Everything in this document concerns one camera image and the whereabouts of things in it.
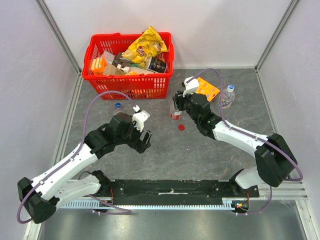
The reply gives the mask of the clear bottle red label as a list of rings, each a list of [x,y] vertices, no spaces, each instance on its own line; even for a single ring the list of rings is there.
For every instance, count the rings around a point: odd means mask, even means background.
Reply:
[[[169,116],[171,120],[179,121],[182,117],[182,111],[176,109],[175,102],[173,101],[170,105]]]

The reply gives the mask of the red bottle cap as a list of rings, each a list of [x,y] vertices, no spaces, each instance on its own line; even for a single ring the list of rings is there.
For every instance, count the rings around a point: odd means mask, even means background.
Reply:
[[[180,125],[178,126],[178,129],[179,129],[180,131],[183,131],[183,130],[185,129],[185,126],[184,126],[183,124],[180,124]]]

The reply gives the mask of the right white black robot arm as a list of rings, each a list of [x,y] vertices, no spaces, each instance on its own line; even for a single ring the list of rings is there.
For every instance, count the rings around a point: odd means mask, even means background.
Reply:
[[[298,164],[281,135],[257,134],[223,120],[212,112],[203,94],[183,94],[178,90],[172,100],[176,109],[190,116],[203,136],[233,145],[254,157],[254,167],[241,169],[232,177],[229,191],[233,196],[240,197],[248,188],[260,184],[277,188]]]

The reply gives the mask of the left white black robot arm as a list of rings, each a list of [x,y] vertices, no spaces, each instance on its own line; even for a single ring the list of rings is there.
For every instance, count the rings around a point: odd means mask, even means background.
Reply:
[[[151,146],[150,131],[140,139],[149,117],[145,110],[133,115],[120,112],[109,123],[90,131],[69,155],[52,168],[33,179],[20,179],[17,183],[21,202],[18,210],[25,209],[30,220],[40,224],[66,203],[88,195],[106,196],[110,192],[110,180],[100,170],[93,171],[82,180],[68,181],[85,167],[113,152],[117,146],[127,145],[142,154]]]

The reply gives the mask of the clear bottle blue label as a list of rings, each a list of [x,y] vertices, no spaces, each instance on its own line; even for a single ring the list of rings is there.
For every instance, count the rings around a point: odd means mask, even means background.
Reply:
[[[113,115],[116,116],[118,114],[123,114],[123,108],[120,102],[116,102],[113,109]]]

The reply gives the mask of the small bottle white cap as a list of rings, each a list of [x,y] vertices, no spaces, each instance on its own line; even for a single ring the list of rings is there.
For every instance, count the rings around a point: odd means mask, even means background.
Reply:
[[[235,99],[235,87],[229,84],[227,88],[223,89],[219,96],[219,106],[223,109],[229,108]]]

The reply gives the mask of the beige pump bottle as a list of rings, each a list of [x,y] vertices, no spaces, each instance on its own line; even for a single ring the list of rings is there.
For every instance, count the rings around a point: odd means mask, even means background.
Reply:
[[[109,76],[109,75],[113,75],[113,76],[133,76],[133,75],[140,75],[140,74],[144,74],[144,75],[148,75],[148,74],[154,74],[154,72],[143,69],[143,68],[139,68],[139,67],[115,67],[114,65],[110,64],[107,65],[104,68],[104,73],[103,75],[105,76]]]

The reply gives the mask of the red plastic shopping basket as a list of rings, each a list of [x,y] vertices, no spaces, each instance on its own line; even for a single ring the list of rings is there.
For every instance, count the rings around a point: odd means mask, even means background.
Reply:
[[[174,45],[169,32],[159,33],[167,46],[168,52],[157,57],[167,64],[166,73],[138,75],[94,75],[91,71],[92,61],[100,57],[104,51],[111,54],[124,52],[140,35],[139,34],[95,34],[91,37],[84,55],[82,78],[88,81],[100,94],[105,91],[119,91],[132,99],[165,99],[167,97],[170,78],[174,68]]]

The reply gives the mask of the black instant noodle cup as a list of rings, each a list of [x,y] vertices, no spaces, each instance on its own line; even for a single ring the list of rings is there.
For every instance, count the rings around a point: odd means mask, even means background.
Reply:
[[[150,57],[146,61],[145,69],[154,73],[163,74],[166,72],[167,66],[168,66],[167,63],[164,62],[163,60],[156,57]]]

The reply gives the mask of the orange cardboard box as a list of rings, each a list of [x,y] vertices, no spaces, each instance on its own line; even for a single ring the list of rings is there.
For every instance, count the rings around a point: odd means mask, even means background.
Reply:
[[[217,87],[210,84],[203,78],[198,77],[197,81],[199,83],[199,87],[195,93],[205,95],[209,102],[211,102],[220,93],[220,90]]]

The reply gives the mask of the yellow chips bag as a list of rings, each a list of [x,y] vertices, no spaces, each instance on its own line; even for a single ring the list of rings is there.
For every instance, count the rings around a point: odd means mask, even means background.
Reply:
[[[152,26],[149,26],[121,56],[134,64],[145,68],[149,58],[156,57],[159,54],[166,52],[168,52],[168,48],[164,40]]]

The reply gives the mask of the brown snack packet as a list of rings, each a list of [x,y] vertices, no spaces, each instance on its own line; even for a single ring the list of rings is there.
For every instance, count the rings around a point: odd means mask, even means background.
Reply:
[[[112,64],[115,66],[115,67],[118,67],[118,65],[120,65],[121,68],[124,68],[124,67],[130,67],[133,62],[131,60],[128,60],[126,58],[124,58],[122,56],[122,52],[119,52],[113,59],[113,62]]]

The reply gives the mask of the clear plastic packet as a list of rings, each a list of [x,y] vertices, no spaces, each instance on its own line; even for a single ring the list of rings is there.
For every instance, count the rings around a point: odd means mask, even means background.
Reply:
[[[111,65],[115,59],[115,55],[105,50],[103,52],[103,57],[106,60],[108,65]]]

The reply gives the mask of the orange yellow sponge pack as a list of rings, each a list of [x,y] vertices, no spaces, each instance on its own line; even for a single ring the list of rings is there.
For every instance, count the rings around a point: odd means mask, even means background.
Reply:
[[[93,75],[103,75],[105,71],[105,67],[108,65],[105,57],[101,55],[100,57],[95,58],[90,66],[90,70]]]

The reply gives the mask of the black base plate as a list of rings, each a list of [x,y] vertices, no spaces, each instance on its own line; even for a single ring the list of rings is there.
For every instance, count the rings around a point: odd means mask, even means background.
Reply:
[[[116,205],[221,204],[223,198],[260,196],[256,185],[242,189],[233,181],[116,179],[104,184],[94,197],[113,197]]]

